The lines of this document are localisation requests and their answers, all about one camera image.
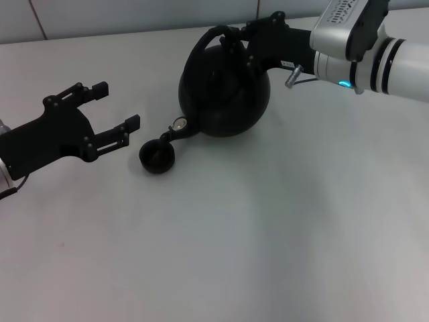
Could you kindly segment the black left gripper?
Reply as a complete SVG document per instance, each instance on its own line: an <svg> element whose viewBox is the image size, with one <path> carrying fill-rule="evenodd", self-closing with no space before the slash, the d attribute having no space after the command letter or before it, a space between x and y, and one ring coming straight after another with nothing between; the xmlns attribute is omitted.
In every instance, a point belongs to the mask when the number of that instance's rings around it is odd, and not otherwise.
<svg viewBox="0 0 429 322"><path fill-rule="evenodd" d="M51 96L50 103L45 101L45 111L39 118L1 135L1 160L11 179L19 180L67 156L93 162L97 156L128 146L130 134L140 128L139 115L95 135L78 109L108 95L105 81L91 88L76 83L56 98Z"/></svg>

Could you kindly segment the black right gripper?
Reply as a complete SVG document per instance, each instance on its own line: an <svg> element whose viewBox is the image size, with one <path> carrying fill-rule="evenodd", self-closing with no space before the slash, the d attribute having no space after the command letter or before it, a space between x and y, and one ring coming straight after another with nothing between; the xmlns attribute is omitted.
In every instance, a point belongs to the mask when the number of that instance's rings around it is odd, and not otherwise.
<svg viewBox="0 0 429 322"><path fill-rule="evenodd" d="M223 35L219 39L225 54L240 54L241 41L248 41L247 63L258 72L293 70L297 66L303 73L314 72L316 52L310 47L310 31L291 28L283 11L248 21L240 29L239 38Z"/></svg>

